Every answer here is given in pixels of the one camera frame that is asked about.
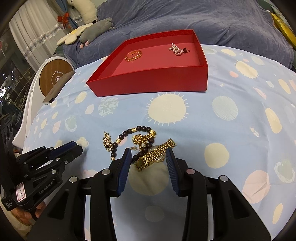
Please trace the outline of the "left hand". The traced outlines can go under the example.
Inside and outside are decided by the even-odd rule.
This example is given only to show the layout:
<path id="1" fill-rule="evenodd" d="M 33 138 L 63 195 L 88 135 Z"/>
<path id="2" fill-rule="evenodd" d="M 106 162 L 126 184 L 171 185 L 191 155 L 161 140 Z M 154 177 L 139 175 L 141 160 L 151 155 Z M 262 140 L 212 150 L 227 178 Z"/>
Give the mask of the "left hand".
<path id="1" fill-rule="evenodd" d="M 35 208 L 35 216 L 36 218 L 39 218 L 44 209 L 46 208 L 46 203 L 43 201 L 41 202 L 36 208 Z M 17 207 L 11 211 L 11 213 L 14 215 L 15 218 L 17 218 L 20 222 L 22 222 L 25 225 L 31 225 L 32 223 L 30 220 L 32 220 L 32 215 L 22 210 L 20 207 Z"/>

